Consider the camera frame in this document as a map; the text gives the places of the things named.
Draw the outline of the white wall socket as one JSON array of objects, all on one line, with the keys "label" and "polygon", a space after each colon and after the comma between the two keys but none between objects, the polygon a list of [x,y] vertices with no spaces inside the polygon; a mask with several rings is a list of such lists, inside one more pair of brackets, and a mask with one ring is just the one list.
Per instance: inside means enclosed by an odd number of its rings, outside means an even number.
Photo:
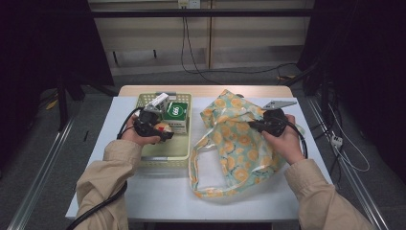
[{"label": "white wall socket", "polygon": [[200,9],[200,0],[178,0],[179,9]]}]

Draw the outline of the person's left hand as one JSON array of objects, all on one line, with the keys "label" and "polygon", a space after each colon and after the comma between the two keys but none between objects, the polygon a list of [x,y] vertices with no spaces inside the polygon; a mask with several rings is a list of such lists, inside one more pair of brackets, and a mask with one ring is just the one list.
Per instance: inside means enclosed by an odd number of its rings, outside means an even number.
[{"label": "person's left hand", "polygon": [[132,124],[129,123],[126,125],[124,132],[121,137],[122,140],[131,141],[139,146],[143,147],[145,145],[154,145],[160,142],[159,136],[150,136],[150,137],[142,137],[140,136],[135,129],[132,127]]}]

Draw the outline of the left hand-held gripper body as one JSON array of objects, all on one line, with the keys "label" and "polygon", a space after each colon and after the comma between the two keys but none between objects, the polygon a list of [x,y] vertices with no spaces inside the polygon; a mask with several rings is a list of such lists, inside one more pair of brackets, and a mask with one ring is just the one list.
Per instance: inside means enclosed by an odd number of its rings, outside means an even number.
[{"label": "left hand-held gripper body", "polygon": [[134,114],[137,118],[133,126],[136,132],[142,137],[161,136],[161,132],[155,128],[159,123],[162,111],[152,105],[137,107]]}]

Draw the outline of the black metal stand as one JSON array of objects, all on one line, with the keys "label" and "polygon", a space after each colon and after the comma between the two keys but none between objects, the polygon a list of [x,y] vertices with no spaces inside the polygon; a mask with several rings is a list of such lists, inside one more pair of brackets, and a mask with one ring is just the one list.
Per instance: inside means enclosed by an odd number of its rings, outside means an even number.
[{"label": "black metal stand", "polygon": [[62,72],[59,75],[56,81],[56,92],[59,108],[58,130],[62,131],[67,125],[69,119],[66,93],[69,93],[74,101],[82,101],[85,94],[81,89],[78,78],[70,72]]},{"label": "black metal stand", "polygon": [[290,87],[299,81],[302,83],[303,91],[307,96],[314,96],[318,90],[321,90],[321,112],[322,117],[327,120],[328,81],[325,65],[315,62],[298,76],[285,82],[284,85]]}]

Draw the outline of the green box with round logo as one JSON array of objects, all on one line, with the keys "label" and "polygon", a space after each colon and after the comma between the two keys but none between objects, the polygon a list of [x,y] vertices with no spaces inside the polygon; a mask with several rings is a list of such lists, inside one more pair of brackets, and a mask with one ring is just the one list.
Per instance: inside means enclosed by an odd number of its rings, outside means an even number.
[{"label": "green box with round logo", "polygon": [[188,105],[186,103],[171,102],[164,114],[164,122],[175,133],[187,132]]}]

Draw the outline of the black horizontal bar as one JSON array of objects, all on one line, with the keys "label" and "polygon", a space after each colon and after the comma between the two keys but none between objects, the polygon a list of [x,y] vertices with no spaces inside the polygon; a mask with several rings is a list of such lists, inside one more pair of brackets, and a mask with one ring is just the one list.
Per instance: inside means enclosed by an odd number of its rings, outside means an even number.
[{"label": "black horizontal bar", "polygon": [[211,9],[211,10],[97,10],[91,14],[95,18],[123,17],[301,17],[311,16],[309,9]]}]

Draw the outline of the person's right hand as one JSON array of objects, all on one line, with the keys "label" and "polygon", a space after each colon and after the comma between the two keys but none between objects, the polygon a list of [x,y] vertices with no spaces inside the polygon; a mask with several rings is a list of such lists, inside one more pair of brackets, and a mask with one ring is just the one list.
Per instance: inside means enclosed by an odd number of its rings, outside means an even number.
[{"label": "person's right hand", "polygon": [[289,165],[305,160],[305,156],[300,147],[298,133],[292,127],[287,126],[283,134],[279,137],[275,137],[266,131],[263,131],[261,134]]}]

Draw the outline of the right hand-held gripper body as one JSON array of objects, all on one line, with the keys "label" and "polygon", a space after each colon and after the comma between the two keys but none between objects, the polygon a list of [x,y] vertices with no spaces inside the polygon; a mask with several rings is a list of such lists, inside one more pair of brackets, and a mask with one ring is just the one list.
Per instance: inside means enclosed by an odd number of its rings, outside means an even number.
[{"label": "right hand-held gripper body", "polygon": [[288,121],[282,108],[296,104],[296,102],[288,101],[271,101],[266,104],[263,109],[263,119],[265,124],[265,131],[273,136],[280,137],[286,127],[291,127],[297,130],[296,127]]}]

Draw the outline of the pale yellow plastic basket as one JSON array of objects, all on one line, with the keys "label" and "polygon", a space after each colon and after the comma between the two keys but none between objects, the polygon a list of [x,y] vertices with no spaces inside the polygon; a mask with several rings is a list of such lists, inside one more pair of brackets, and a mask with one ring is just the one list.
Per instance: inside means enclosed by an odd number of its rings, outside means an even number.
[{"label": "pale yellow plastic basket", "polygon": [[[138,97],[138,101],[136,103],[136,108],[146,106],[149,102],[151,102],[161,93],[164,92],[140,94]],[[192,115],[191,113],[192,95],[188,93],[167,93],[167,94],[169,95],[169,104],[171,102],[178,102],[178,103],[186,103],[188,105],[187,132],[184,134],[173,132],[174,133],[173,137],[171,139],[168,139],[166,142],[160,141],[156,145],[144,147],[141,158],[141,165],[143,167],[183,168],[187,167],[189,163],[190,146],[191,146],[190,131],[191,131],[191,115]],[[164,114],[160,115],[159,123],[164,123]]]}]

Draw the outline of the orange print cloth bag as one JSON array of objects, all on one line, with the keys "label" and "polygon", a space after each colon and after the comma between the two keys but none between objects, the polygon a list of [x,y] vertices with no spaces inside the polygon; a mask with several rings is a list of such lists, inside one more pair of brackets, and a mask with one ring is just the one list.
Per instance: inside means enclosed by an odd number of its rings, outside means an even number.
[{"label": "orange print cloth bag", "polygon": [[[189,178],[193,193],[199,197],[233,196],[257,185],[277,172],[285,161],[268,144],[261,132],[248,123],[264,123],[265,110],[229,90],[224,90],[200,113],[207,129],[206,134],[194,145],[189,160]],[[300,138],[305,131],[293,124]],[[220,188],[200,189],[198,158],[200,151],[215,147],[226,184]]]}]

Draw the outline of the aluminium floor rail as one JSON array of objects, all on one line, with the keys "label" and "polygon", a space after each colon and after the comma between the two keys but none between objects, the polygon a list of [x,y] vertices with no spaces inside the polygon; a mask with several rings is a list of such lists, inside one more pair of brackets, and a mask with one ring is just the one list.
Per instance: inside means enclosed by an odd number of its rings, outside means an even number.
[{"label": "aluminium floor rail", "polygon": [[39,200],[41,192],[43,191],[43,188],[46,181],[48,180],[48,177],[50,176],[52,168],[54,167],[56,160],[58,159],[61,149],[68,135],[70,134],[74,122],[75,118],[70,118],[64,125],[63,129],[57,133],[56,139],[53,142],[50,150],[48,151],[39,172],[36,174],[34,182],[32,183],[29,191],[24,196],[7,230],[25,230],[28,220],[34,210],[36,203]]},{"label": "aluminium floor rail", "polygon": [[329,132],[327,130],[327,124],[322,117],[322,109],[317,104],[315,100],[308,99],[308,104],[315,115],[319,125],[322,127],[322,130],[327,137],[329,145],[332,147],[333,153],[337,162],[341,166],[342,172],[346,175],[354,193],[356,194],[364,212],[366,213],[368,219],[374,226],[376,230],[390,230],[386,220],[382,216],[378,206],[373,200],[370,192],[367,187],[361,180],[359,173],[362,170],[356,168],[349,160],[348,156],[343,150],[339,150],[338,146],[333,143],[333,138],[335,137],[334,132]]}]

